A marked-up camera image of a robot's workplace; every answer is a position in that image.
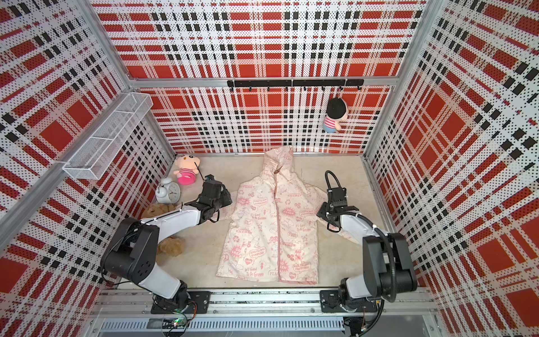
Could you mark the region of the cream pink printed jacket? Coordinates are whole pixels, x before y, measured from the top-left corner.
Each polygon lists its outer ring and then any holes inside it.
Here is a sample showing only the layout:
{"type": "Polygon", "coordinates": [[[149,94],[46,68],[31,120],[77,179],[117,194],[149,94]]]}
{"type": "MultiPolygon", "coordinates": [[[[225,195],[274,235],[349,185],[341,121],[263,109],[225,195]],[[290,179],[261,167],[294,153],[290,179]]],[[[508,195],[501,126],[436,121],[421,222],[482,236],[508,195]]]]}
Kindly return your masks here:
{"type": "Polygon", "coordinates": [[[217,277],[315,285],[319,281],[317,217],[325,192],[297,173],[290,147],[264,154],[261,172],[242,183],[217,277]]]}

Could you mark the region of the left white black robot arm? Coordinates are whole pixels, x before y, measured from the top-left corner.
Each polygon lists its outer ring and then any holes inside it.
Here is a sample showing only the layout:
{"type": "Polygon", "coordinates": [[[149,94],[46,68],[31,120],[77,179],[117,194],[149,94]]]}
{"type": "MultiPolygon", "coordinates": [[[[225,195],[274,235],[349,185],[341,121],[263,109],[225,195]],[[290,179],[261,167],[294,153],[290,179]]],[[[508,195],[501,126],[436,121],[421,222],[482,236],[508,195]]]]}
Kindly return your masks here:
{"type": "Polygon", "coordinates": [[[165,239],[210,221],[232,204],[230,192],[214,176],[204,178],[202,192],[194,201],[163,215],[119,223],[101,258],[101,270],[111,272],[152,293],[153,313],[175,313],[195,301],[185,282],[156,264],[158,245],[165,239]]]}

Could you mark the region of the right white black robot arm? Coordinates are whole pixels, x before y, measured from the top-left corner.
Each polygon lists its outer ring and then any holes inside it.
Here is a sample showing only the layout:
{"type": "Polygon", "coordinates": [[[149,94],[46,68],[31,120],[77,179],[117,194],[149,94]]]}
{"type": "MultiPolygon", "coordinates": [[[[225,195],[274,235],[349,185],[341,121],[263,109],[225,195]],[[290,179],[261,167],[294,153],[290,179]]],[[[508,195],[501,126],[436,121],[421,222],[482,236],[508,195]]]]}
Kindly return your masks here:
{"type": "Polygon", "coordinates": [[[338,289],[340,306],[345,310],[374,308],[375,302],[395,302],[400,293],[414,292],[418,281],[406,238],[388,233],[348,205],[345,188],[329,188],[328,200],[317,216],[327,230],[345,232],[362,246],[362,274],[344,278],[338,289]]]}

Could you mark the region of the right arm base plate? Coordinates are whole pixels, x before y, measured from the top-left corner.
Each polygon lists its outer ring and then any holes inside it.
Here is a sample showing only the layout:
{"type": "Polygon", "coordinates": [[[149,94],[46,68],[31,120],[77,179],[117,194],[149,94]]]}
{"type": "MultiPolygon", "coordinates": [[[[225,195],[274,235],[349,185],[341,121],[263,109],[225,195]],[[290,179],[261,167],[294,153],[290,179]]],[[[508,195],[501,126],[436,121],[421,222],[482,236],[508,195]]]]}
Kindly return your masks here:
{"type": "Polygon", "coordinates": [[[376,313],[377,305],[367,298],[354,299],[344,290],[320,291],[321,311],[323,313],[376,313]]]}

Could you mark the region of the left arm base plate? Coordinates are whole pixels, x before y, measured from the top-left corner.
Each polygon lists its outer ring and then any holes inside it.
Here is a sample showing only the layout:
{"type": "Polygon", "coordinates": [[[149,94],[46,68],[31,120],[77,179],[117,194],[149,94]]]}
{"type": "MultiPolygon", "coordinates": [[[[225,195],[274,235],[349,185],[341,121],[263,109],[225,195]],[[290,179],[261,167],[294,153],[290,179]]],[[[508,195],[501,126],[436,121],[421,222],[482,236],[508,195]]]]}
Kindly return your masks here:
{"type": "Polygon", "coordinates": [[[154,295],[151,313],[159,314],[206,314],[211,292],[180,290],[172,299],[154,295]]]}

